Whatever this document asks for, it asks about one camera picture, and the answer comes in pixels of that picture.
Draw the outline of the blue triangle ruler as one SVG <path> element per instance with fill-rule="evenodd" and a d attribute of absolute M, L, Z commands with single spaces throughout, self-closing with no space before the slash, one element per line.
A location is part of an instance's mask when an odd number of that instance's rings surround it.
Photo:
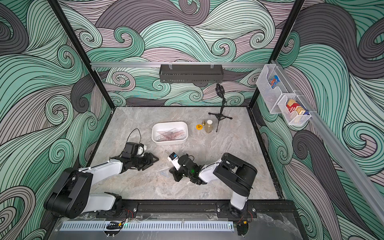
<path fill-rule="evenodd" d="M 161 170 L 158 170 L 157 171 L 157 174 L 160 175 L 161 177 L 164 177 L 164 178 L 170 178 L 172 176 L 172 174 L 169 172 L 169 170 L 171 169 L 172 167 L 169 167 L 169 168 L 164 168 L 164 169 L 161 169 Z"/>

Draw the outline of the pink triangle ruler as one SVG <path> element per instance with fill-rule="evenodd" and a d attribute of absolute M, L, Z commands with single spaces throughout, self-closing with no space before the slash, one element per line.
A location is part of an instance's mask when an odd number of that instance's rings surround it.
<path fill-rule="evenodd" d="M 185 130 L 183 130 L 183 129 L 171 129 L 171 130 L 163 131 L 163 132 L 158 131 L 157 133 L 159 134 L 158 136 L 169 135 L 169 134 L 177 134 L 177 135 L 186 134 Z"/>

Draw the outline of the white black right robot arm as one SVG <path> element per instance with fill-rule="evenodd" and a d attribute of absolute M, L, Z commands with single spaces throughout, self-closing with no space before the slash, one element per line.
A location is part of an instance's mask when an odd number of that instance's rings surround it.
<path fill-rule="evenodd" d="M 169 172 L 176 182 L 188 178 L 196 185 L 206 185 L 220 180 L 233 191 L 228 204 L 232 216 L 243 218 L 248 212 L 246 202 L 258 173 L 253 165 L 229 153 L 224 153 L 219 160 L 208 165 L 196 164 L 194 157 L 188 154 L 178 156 L 171 153 L 168 160 L 173 165 Z"/>

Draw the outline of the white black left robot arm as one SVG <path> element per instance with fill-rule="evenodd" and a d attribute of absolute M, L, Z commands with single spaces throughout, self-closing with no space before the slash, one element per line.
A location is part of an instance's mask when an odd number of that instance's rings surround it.
<path fill-rule="evenodd" d="M 44 208 L 69 219 L 88 212 L 110 212 L 118 217 L 124 211 L 122 197 L 109 192 L 91 194 L 92 185 L 128 170 L 144 171 L 158 161 L 152 153 L 144 153 L 128 159 L 112 157 L 94 167 L 67 168 L 45 199 Z"/>

